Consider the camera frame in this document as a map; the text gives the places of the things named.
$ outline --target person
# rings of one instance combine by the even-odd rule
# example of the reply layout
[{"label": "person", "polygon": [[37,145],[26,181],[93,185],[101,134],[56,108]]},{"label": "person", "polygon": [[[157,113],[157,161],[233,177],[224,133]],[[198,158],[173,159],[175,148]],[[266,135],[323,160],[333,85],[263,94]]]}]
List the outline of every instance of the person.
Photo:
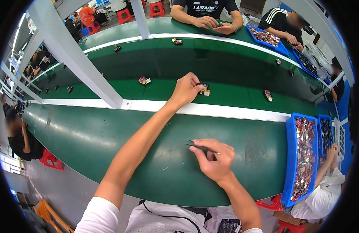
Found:
[{"label": "person", "polygon": [[[342,68],[336,57],[332,58],[331,66],[332,66],[331,80],[334,81],[337,78],[337,76],[339,76],[340,73],[342,72]],[[336,83],[336,85],[331,89],[332,98],[336,103],[339,102],[341,100],[341,97],[344,95],[344,89],[345,89],[344,79],[340,79],[340,81]]]},{"label": "person", "polygon": [[[337,168],[337,153],[338,146],[331,144],[327,149],[326,161],[317,171],[314,191],[289,208],[282,205],[286,214],[306,220],[320,219],[330,214],[345,185],[345,176]],[[324,176],[328,168],[330,175]]]},{"label": "person", "polygon": [[72,35],[73,39],[78,42],[80,40],[82,40],[79,32],[77,31],[76,27],[73,25],[73,19],[71,19],[70,16],[67,17],[67,20],[65,21],[64,25],[66,26],[66,28],[68,29],[68,31],[70,32],[70,34]]},{"label": "person", "polygon": [[45,71],[49,65],[55,63],[56,59],[51,55],[51,53],[40,50],[33,54],[30,61],[34,62],[33,65],[36,65],[35,70],[33,71],[33,74],[36,76],[40,70]]},{"label": "person", "polygon": [[300,52],[304,49],[303,32],[301,29],[305,26],[304,18],[298,13],[288,12],[281,8],[270,9],[262,16],[259,28],[273,33],[281,40],[289,42]]},{"label": "person", "polygon": [[[187,14],[183,11],[187,5]],[[233,17],[232,23],[220,24],[222,10],[226,8]],[[234,0],[175,0],[171,10],[173,19],[182,23],[192,24],[198,28],[212,29],[216,32],[229,35],[237,32],[243,26],[243,18]]]},{"label": "person", "polygon": [[1,100],[1,103],[2,103],[2,110],[4,111],[5,116],[6,116],[7,110],[9,110],[9,109],[15,109],[15,107],[17,106],[17,104],[8,105],[8,104],[6,103],[6,94],[2,94],[2,95],[0,96],[0,100]]},{"label": "person", "polygon": [[19,118],[14,109],[7,110],[5,122],[9,145],[17,156],[27,161],[42,158],[42,144],[28,130],[27,123],[23,118]]},{"label": "person", "polygon": [[[172,97],[121,147],[77,224],[75,233],[117,232],[119,209],[128,181],[171,117],[204,90],[204,86],[196,83],[199,83],[199,79],[192,72],[178,79]],[[215,139],[193,142],[217,151],[205,155],[201,149],[194,146],[189,148],[194,152],[200,170],[229,196],[243,232],[262,233],[259,208],[230,170],[235,156],[234,148]],[[205,233],[204,220],[203,215],[182,207],[145,201],[133,209],[125,232]]]},{"label": "person", "polygon": [[99,25],[102,26],[107,22],[107,18],[105,14],[102,13],[94,14],[95,6],[96,4],[94,4],[94,6],[90,8],[88,4],[85,3],[83,8],[79,11],[79,17],[83,25],[90,26],[93,24],[93,22],[97,21]]},{"label": "person", "polygon": [[110,0],[111,10],[115,13],[128,8],[129,14],[134,16],[133,8],[130,1],[124,2],[124,0]]}]

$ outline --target orange plastic chair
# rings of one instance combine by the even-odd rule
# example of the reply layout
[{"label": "orange plastic chair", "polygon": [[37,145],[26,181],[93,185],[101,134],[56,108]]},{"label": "orange plastic chair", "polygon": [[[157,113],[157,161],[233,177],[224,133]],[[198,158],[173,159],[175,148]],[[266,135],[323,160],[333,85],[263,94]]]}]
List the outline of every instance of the orange plastic chair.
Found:
[{"label": "orange plastic chair", "polygon": [[86,27],[86,29],[89,32],[89,35],[97,33],[100,28],[101,28],[101,26],[99,25],[99,23],[97,21],[95,21],[94,23],[92,23],[91,25]]},{"label": "orange plastic chair", "polygon": [[133,17],[129,13],[128,8],[126,8],[125,10],[118,11],[117,18],[118,18],[120,24],[123,24],[126,21],[133,21]]},{"label": "orange plastic chair", "polygon": [[277,233],[282,233],[284,228],[287,228],[288,230],[292,231],[292,233],[303,233],[306,229],[305,225],[293,225],[290,223],[286,223],[285,221],[279,220],[278,224],[280,225],[279,230]]},{"label": "orange plastic chair", "polygon": [[282,197],[281,194],[278,194],[276,196],[273,196],[271,198],[272,204],[268,205],[262,202],[262,200],[256,201],[256,204],[259,207],[268,209],[268,210],[274,210],[274,211],[283,211],[282,206],[280,205],[280,198]]},{"label": "orange plastic chair", "polygon": [[150,18],[153,18],[155,15],[160,15],[164,17],[164,8],[161,2],[150,3]]},{"label": "orange plastic chair", "polygon": [[45,199],[42,198],[37,203],[37,205],[33,207],[33,209],[35,210],[36,214],[38,214],[38,216],[42,217],[45,221],[50,223],[58,233],[64,232],[55,224],[51,217],[53,217],[53,219],[55,219],[55,221],[69,233],[74,233],[74,230],[56,214],[56,212],[49,206]]},{"label": "orange plastic chair", "polygon": [[42,163],[47,167],[64,171],[64,168],[62,168],[62,162],[59,159],[57,159],[54,155],[52,155],[50,151],[48,151],[45,147],[43,148],[42,158],[40,158],[39,160],[40,163]]}]

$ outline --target wristwatch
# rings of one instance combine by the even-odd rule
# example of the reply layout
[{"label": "wristwatch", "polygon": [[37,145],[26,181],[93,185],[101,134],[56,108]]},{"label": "wristwatch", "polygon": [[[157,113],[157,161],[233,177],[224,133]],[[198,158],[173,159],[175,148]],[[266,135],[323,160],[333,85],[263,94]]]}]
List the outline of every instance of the wristwatch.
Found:
[{"label": "wristwatch", "polygon": [[236,28],[236,30],[234,31],[234,33],[236,33],[238,30],[239,30],[239,28],[238,28],[238,26],[237,25],[235,25],[235,24],[233,24],[234,26],[235,26],[235,28]]}]

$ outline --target blue tray of black parts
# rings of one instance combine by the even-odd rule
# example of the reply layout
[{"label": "blue tray of black parts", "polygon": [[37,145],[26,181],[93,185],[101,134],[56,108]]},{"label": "blue tray of black parts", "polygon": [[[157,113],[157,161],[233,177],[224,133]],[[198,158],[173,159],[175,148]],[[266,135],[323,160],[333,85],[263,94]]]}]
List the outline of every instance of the blue tray of black parts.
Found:
[{"label": "blue tray of black parts", "polygon": [[[293,52],[295,58],[297,59],[298,63],[300,64],[301,68],[302,68],[304,71],[308,72],[308,73],[309,73],[311,76],[313,76],[314,78],[319,79],[319,76],[318,76],[318,75],[315,75],[313,72],[311,72],[310,70],[308,70],[307,68],[304,67],[304,65],[303,65],[303,63],[301,62],[300,58],[299,58],[299,57],[297,56],[297,54],[295,53],[295,50],[297,50],[297,49],[292,48],[292,52]],[[306,57],[306,58],[310,61],[310,59],[309,59],[307,56],[305,56],[302,52],[300,52],[300,51],[298,51],[298,52],[301,54],[301,56]]]},{"label": "blue tray of black parts", "polygon": [[317,168],[318,168],[318,132],[317,132],[317,124],[314,127],[314,139],[311,141],[311,150],[313,151],[313,155],[315,155],[315,161],[311,167],[313,174],[311,175],[311,181],[308,187],[307,194],[298,198],[297,201],[291,200],[292,192],[294,190],[294,185],[296,181],[296,171],[297,171],[297,160],[298,160],[298,145],[297,145],[297,132],[296,132],[296,123],[295,117],[302,119],[305,117],[308,121],[313,121],[317,123],[315,117],[306,116],[298,113],[292,113],[291,118],[286,121],[287,127],[287,170],[286,170],[286,180],[284,182],[283,193],[281,197],[281,201],[286,204],[286,207],[291,207],[297,202],[301,201],[303,198],[307,197],[314,191],[314,186],[316,183],[317,177]]},{"label": "blue tray of black parts", "polygon": [[330,116],[326,116],[326,115],[321,115],[321,114],[318,115],[319,154],[321,157],[324,157],[324,156],[326,156],[327,152],[323,152],[322,124],[320,123],[320,119],[330,120],[332,140],[333,140],[332,118]]},{"label": "blue tray of black parts", "polygon": [[288,51],[287,51],[286,47],[284,46],[284,44],[282,43],[282,41],[279,42],[278,47],[272,46],[271,44],[266,43],[266,42],[262,42],[262,41],[260,41],[260,40],[258,40],[258,39],[256,39],[256,38],[254,37],[253,33],[251,32],[251,28],[254,28],[254,29],[256,29],[256,31],[260,31],[260,32],[265,32],[265,30],[263,30],[263,29],[261,29],[261,28],[257,28],[257,27],[251,26],[251,25],[249,25],[249,24],[246,24],[245,26],[247,27],[248,31],[251,33],[252,38],[254,39],[254,41],[255,41],[256,43],[263,44],[263,45],[265,45],[265,46],[267,46],[267,47],[269,47],[269,48],[275,49],[276,51],[278,51],[278,52],[280,52],[280,53],[282,53],[282,54],[284,54],[284,55],[288,55]]}]

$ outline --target red plastic stool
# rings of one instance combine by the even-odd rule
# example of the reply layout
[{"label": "red plastic stool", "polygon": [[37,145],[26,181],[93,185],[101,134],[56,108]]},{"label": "red plastic stool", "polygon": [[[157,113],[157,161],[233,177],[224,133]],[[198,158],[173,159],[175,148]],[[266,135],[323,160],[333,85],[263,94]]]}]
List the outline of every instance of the red plastic stool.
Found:
[{"label": "red plastic stool", "polygon": [[62,168],[62,162],[59,159],[57,159],[54,155],[52,155],[50,151],[48,151],[45,147],[43,148],[42,158],[40,158],[39,160],[40,163],[42,163],[47,167],[64,171],[64,168]]},{"label": "red plastic stool", "polygon": [[271,198],[271,201],[273,202],[272,204],[268,205],[262,202],[262,200],[256,201],[256,204],[259,207],[268,209],[268,210],[274,210],[274,211],[283,211],[282,206],[280,205],[280,198],[281,198],[281,194],[278,194],[276,196],[273,196]]},{"label": "red plastic stool", "polygon": [[133,21],[133,17],[129,13],[128,8],[126,8],[125,10],[118,11],[117,12],[117,18],[118,18],[120,24],[123,24],[126,21]]},{"label": "red plastic stool", "polygon": [[160,15],[160,17],[164,17],[164,8],[161,2],[150,3],[150,18],[153,18],[155,15]]},{"label": "red plastic stool", "polygon": [[293,225],[290,223],[286,223],[285,221],[279,220],[278,224],[280,225],[279,230],[277,233],[281,233],[284,228],[287,228],[288,230],[292,231],[292,233],[303,233],[306,229],[305,225]]},{"label": "red plastic stool", "polygon": [[94,22],[91,25],[87,26],[86,29],[89,32],[89,35],[92,35],[94,33],[97,33],[98,30],[101,28],[98,22]]}]

